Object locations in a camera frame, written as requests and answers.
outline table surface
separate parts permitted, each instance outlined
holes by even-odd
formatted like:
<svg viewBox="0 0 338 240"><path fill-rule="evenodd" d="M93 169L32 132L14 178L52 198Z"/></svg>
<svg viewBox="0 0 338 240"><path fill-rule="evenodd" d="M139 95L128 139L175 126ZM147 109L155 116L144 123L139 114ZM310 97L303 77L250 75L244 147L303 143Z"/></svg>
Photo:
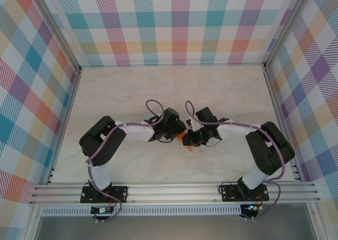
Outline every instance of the table surface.
<svg viewBox="0 0 338 240"><path fill-rule="evenodd" d="M257 65L84 68L52 181L87 181L80 138L106 115L121 122L149 119L148 99L175 109L184 122L188 119L184 104L191 100L196 111L209 107L218 119L277 124ZM160 113L158 106L150 106ZM237 181L253 165L246 143L222 141L212 148L189 151L175 139L169 144L124 142L109 169L112 182L202 182ZM289 164L281 180L294 180Z"/></svg>

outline metal bar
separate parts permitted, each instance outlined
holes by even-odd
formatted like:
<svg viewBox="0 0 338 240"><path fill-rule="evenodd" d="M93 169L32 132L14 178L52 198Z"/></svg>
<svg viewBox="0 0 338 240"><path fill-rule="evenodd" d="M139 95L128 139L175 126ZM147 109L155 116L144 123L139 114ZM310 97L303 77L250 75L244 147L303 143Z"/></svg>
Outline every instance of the metal bar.
<svg viewBox="0 0 338 240"><path fill-rule="evenodd" d="M313 228L315 230L316 236L320 240L328 240L327 232L325 230L323 215L320 211L321 204L309 203L307 204L307 209L310 214Z"/></svg>
<svg viewBox="0 0 338 240"><path fill-rule="evenodd" d="M293 8L290 17L286 21L282 32L280 33L275 45L273 46L273 49L271 50L269 57L266 61L266 67L269 69L271 67L271 64L279 54L279 51L283 47L284 42L286 41L289 33L294 28L299 16L301 15L303 8L305 7L308 0L298 0L295 7Z"/></svg>
<svg viewBox="0 0 338 240"><path fill-rule="evenodd" d="M281 186L280 203L319 202L320 197L312 182L279 182ZM80 195L83 184L54 184L37 186L31 199L34 206L72 205L83 206ZM209 205L209 204L250 204L251 202L223 203L218 193L220 183L143 183L116 184L128 186L127 205ZM270 201L273 203L278 195L276 185L267 185Z"/></svg>
<svg viewBox="0 0 338 240"><path fill-rule="evenodd" d="M285 136L285 138L292 144L292 140L291 140L291 137L290 137L288 129L287 129L287 124L286 124L285 118L282 114L283 111L282 111L280 104L278 103L278 100L277 100L277 97L276 97L276 90L275 90L274 84L272 83L271 76L266 69L264 69L263 74L264 74L265 81L266 81L266 84L267 84L267 87L268 87L268 90L269 90L269 93L270 93L271 101L272 101L274 109L275 109L279 128L280 128L282 134ZM297 156L293 159L293 161L294 161L295 166L298 170L298 175L299 175L300 180L304 181L305 177L304 177L303 172L301 171L301 164L299 163Z"/></svg>
<svg viewBox="0 0 338 240"><path fill-rule="evenodd" d="M67 57L70 65L74 70L78 73L80 72L80 64L76 60L76 57L73 54L73 51L70 49L69 44L67 43L66 39L64 38L61 29L58 27L53 15L50 13L46 3L44 0L32 0L35 4L36 8L39 10L43 20L45 21L46 25L48 26L49 30L53 34L54 38L58 42L62 52Z"/></svg>
<svg viewBox="0 0 338 240"><path fill-rule="evenodd" d="M87 57L78 41L78 38L76 37L72 26L70 25L70 22L68 21L68 18L63 10L63 8L61 7L61 4L59 2L59 0L49 0L50 3L52 4L53 8L55 9L56 13L59 16L59 19L61 20L63 26L64 26L64 31L65 33L68 35L70 41L72 42L72 44L74 45L74 47L77 50L77 54L78 54L78 61L80 62L80 64L82 66L90 66Z"/></svg>
<svg viewBox="0 0 338 240"><path fill-rule="evenodd" d="M49 169L48 169L49 174L46 176L46 179L44 180L44 182L46 184L49 182L49 178L51 176L51 172L53 170L53 167L55 167L57 165L57 161L58 161L59 153L60 153L60 150L61 150L61 146L62 146L63 138L64 138L64 135L65 135L65 131L67 129L70 113L72 111L74 100L75 100L75 96L76 96L76 93L78 91L78 87L79 87L79 84L80 84L81 75L82 75L81 73L78 73L77 77L76 77L76 80L75 80L74 89L73 89L73 92L72 92L72 96L70 97L70 101L69 101L69 105L67 107L67 112L66 112L65 117L64 117L63 125L61 127L60 137L59 137L59 140L58 140L57 147L55 149L55 154L53 156L53 161L52 161L52 164L49 166Z"/></svg>
<svg viewBox="0 0 338 240"><path fill-rule="evenodd" d="M273 38L274 38L274 36L275 36L275 34L277 32L277 29L279 27L280 21L282 21L284 15L285 15L285 12L287 11L287 9L288 9L289 4L290 4L291 1L292 0L283 0L282 1L281 5L280 5L280 7L278 9L278 13L276 14L275 21L271 25L268 34L265 36L264 46L261 49L261 51L259 52L259 55L258 55L258 58L257 58L258 62L260 62L260 63L264 62L266 52L269 49L270 43L273 40Z"/></svg>
<svg viewBox="0 0 338 240"><path fill-rule="evenodd" d="M92 216L90 206L45 206L42 216ZM240 215L240 205L154 205L122 207L120 216Z"/></svg>
<svg viewBox="0 0 338 240"><path fill-rule="evenodd" d="M21 240L31 240L35 238L42 211L42 207L39 206L28 208L26 217L24 218L25 223L20 237Z"/></svg>

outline ventilated metal strip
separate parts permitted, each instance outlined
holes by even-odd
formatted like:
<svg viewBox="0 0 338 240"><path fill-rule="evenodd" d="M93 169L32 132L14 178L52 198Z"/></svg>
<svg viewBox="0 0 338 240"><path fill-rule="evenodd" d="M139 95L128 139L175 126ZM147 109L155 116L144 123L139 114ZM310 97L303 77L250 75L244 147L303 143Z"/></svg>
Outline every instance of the ventilated metal strip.
<svg viewBox="0 0 338 240"><path fill-rule="evenodd" d="M128 206L120 216L239 215L240 205ZM42 216L92 216L89 206L47 206Z"/></svg>

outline aluminum rail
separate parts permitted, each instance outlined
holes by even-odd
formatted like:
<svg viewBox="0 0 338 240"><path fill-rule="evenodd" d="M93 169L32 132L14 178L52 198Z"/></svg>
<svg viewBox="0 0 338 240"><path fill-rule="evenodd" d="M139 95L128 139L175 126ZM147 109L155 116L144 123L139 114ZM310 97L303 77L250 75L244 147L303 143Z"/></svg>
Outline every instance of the aluminum rail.
<svg viewBox="0 0 338 240"><path fill-rule="evenodd" d="M62 52L67 57L69 64L72 68L77 72L80 73L80 64L77 61L73 51L71 50L67 40L63 36L61 29L59 28L58 24L56 23L53 15L51 14L47 4L44 0L32 0L36 8L41 13L43 20L45 21L46 25L48 26L49 30L51 31L52 35L58 42Z"/></svg>
<svg viewBox="0 0 338 240"><path fill-rule="evenodd" d="M288 38L290 32L292 31L292 29L294 28L295 24L297 23L298 18L300 17L305 5L307 4L308 0L297 0L297 3L295 5L295 7L292 9L292 12L289 16L289 18L287 19L282 32L280 33L277 41L275 42L269 57L266 61L266 67L267 69L269 69L272 65L272 63L274 62L274 60L276 59L276 57L279 54L279 51L281 50L281 48L283 47L286 39Z"/></svg>
<svg viewBox="0 0 338 240"><path fill-rule="evenodd" d="M281 186L279 203L316 203L320 196L313 182L278 182ZM31 199L32 206L83 206L80 203L85 183L55 183L37 186ZM221 183L113 183L128 186L127 205L209 205L250 204L249 201L222 202L218 186ZM268 184L270 201L278 195L278 187Z"/></svg>

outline wire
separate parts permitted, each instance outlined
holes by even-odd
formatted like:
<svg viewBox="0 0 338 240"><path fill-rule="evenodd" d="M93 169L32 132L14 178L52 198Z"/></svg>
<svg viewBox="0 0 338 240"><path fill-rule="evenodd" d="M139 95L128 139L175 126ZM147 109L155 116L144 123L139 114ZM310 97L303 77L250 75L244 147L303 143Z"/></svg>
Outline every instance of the wire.
<svg viewBox="0 0 338 240"><path fill-rule="evenodd" d="M109 205L108 205L109 210L110 210L110 203L111 203L111 199L109 200Z"/></svg>
<svg viewBox="0 0 338 240"><path fill-rule="evenodd" d="M206 147L213 147L213 146L216 146L217 144L219 144L221 141L222 140L220 140L219 142L216 142L214 145L211 145L211 146L209 146L209 145L204 145L204 146L206 146Z"/></svg>
<svg viewBox="0 0 338 240"><path fill-rule="evenodd" d="M96 222L101 222L101 223L104 223L104 222L107 222L109 220L112 220L113 218L115 218L119 213L121 213L121 210L122 210L122 202L113 197L112 195L109 195L109 194L106 194L105 192L103 192L102 190L100 190L100 188L98 188L98 186L96 185L96 183L94 182L94 179L93 179L93 176L92 176L92 173L91 173L91 161L97 156L98 153L100 153L101 149L104 147L104 145L106 144L107 140L109 139L109 137L111 136L111 134L118 128L120 127L124 127L124 126L142 126L142 127L152 127L154 125L157 125L158 123L160 123L162 120L163 120L163 117L164 117L164 108L163 108L163 105L155 100L155 99L149 99L146 101L146 107L147 109L153 114L155 115L156 117L158 117L148 106L148 103L149 102L155 102L157 103L160 107L161 107L161 116L160 118L154 122L154 123L151 123L151 124L143 124L143 123L135 123L135 122L131 122L131 123L122 123L122 124L119 124L115 127L113 127L110 132L107 134L107 136L105 137L105 139L103 140L103 142L101 143L101 145L99 146L99 148L95 151L95 153L89 157L87 160L86 160L86 163L88 164L88 175L89 175L89 178L90 178L90 182L91 184L93 185L94 189L96 191L98 191L99 193L101 193L102 195L105 195L107 196L108 198L114 200L115 202L118 202L119 205L120 205L120 208L119 210L117 211L117 213L115 213L114 215L110 216L108 219L106 220L98 220L97 217L96 217L96 214L94 215L94 219L96 220Z"/></svg>
<svg viewBox="0 0 338 240"><path fill-rule="evenodd" d="M232 183L231 183L231 182L228 182L228 181L225 181L225 182L221 183L221 184L218 186L218 192L219 192L220 194L222 194L222 192L221 192L221 186L222 186L224 183L230 183L230 185L232 185Z"/></svg>
<svg viewBox="0 0 338 240"><path fill-rule="evenodd" d="M263 205L263 198L262 198L262 195L260 193L257 193L258 196L260 197L260 206Z"/></svg>
<svg viewBox="0 0 338 240"><path fill-rule="evenodd" d="M173 139L171 139L170 141L160 141L160 140L158 140L159 142L162 142L162 143L170 143L170 142L172 142L174 140L174 138Z"/></svg>
<svg viewBox="0 0 338 240"><path fill-rule="evenodd" d="M90 185L89 181L83 185L82 189L85 187L85 185Z"/></svg>
<svg viewBox="0 0 338 240"><path fill-rule="evenodd" d="M279 183L274 182L274 181L267 181L266 183L276 185L278 187L278 195L277 195L277 198L275 199L275 202L271 205L271 207L266 212L256 216L256 218L262 218L262 217L266 216L267 214L271 213L272 209L277 204L277 202L279 201L279 198L280 198L281 187L280 187Z"/></svg>

